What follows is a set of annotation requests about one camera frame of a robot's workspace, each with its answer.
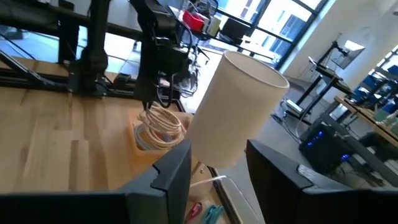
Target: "red object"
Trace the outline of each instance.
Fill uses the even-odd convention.
[[[189,26],[189,28],[191,28],[191,30],[197,32],[201,32],[203,25],[205,24],[205,21],[203,21],[198,14],[190,14],[188,11],[184,11],[182,20],[187,26]]]
[[[187,217],[185,218],[184,224],[189,224],[195,217],[197,217],[203,209],[201,202],[194,204],[194,206],[189,211]]]

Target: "blue light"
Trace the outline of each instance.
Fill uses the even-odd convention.
[[[344,154],[344,155],[341,157],[341,160],[342,160],[342,161],[346,161],[348,158],[349,158],[349,155],[348,155],[348,154]]]

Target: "wooden table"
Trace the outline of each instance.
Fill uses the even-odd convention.
[[[345,106],[351,113],[355,113],[356,116],[365,121],[368,125],[372,126],[375,132],[380,134],[383,138],[385,138],[395,147],[398,147],[398,136],[395,133],[393,133],[390,129],[387,129],[382,125],[376,124],[373,111],[352,105],[351,103],[345,101],[345,99],[340,98],[338,96],[335,97],[335,103],[333,103],[328,110],[333,111],[339,104]]]
[[[18,60],[39,73],[68,75],[53,63]],[[134,162],[127,133],[127,112],[140,107],[137,100],[1,87],[0,193],[118,189],[151,165]],[[209,178],[202,166],[192,183]],[[219,192],[204,188],[203,198],[221,205]],[[219,223],[231,223],[226,212]]]

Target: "white cylinder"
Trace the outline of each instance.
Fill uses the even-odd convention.
[[[288,89],[273,68],[225,52],[187,132],[193,156],[214,168],[233,166]]]

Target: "window frame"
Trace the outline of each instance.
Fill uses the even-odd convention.
[[[294,38],[294,40],[286,39],[285,37],[282,37],[279,34],[275,34],[275,33],[271,32],[269,30],[265,30],[265,29],[263,29],[263,28],[258,26],[259,22],[261,20],[261,17],[266,12],[266,10],[267,10],[269,4],[271,3],[271,1],[272,0],[265,0],[265,1],[260,2],[260,4],[262,4],[262,6],[261,6],[259,12],[257,13],[255,19],[253,20],[253,22],[246,21],[246,20],[244,20],[244,19],[242,19],[240,17],[233,16],[233,15],[231,15],[230,13],[226,12],[223,9],[217,9],[216,12],[220,13],[221,15],[224,15],[224,16],[227,16],[229,18],[232,18],[234,20],[237,20],[237,21],[249,26],[250,29],[249,29],[249,32],[247,33],[248,36],[252,35],[253,32],[257,29],[257,30],[265,32],[266,34],[269,34],[271,36],[274,36],[274,37],[276,37],[276,38],[278,38],[280,40],[283,40],[283,41],[289,43],[290,47],[287,49],[286,53],[281,57],[281,59],[274,66],[274,68],[276,70],[279,70],[283,66],[283,64],[285,63],[285,61],[289,57],[289,55],[292,53],[293,49],[297,46],[298,42],[304,36],[304,34],[308,30],[308,28],[311,26],[312,22],[315,20],[315,18],[317,18],[317,16],[319,15],[320,11],[326,5],[328,0],[321,0],[318,3],[318,6],[315,9],[312,9],[310,6],[306,5],[301,0],[291,0],[291,1],[297,3],[299,6],[303,7],[304,9],[306,9],[307,11],[309,11],[311,13],[311,16],[305,22],[305,25],[303,26],[302,30],[297,34],[297,36]]]

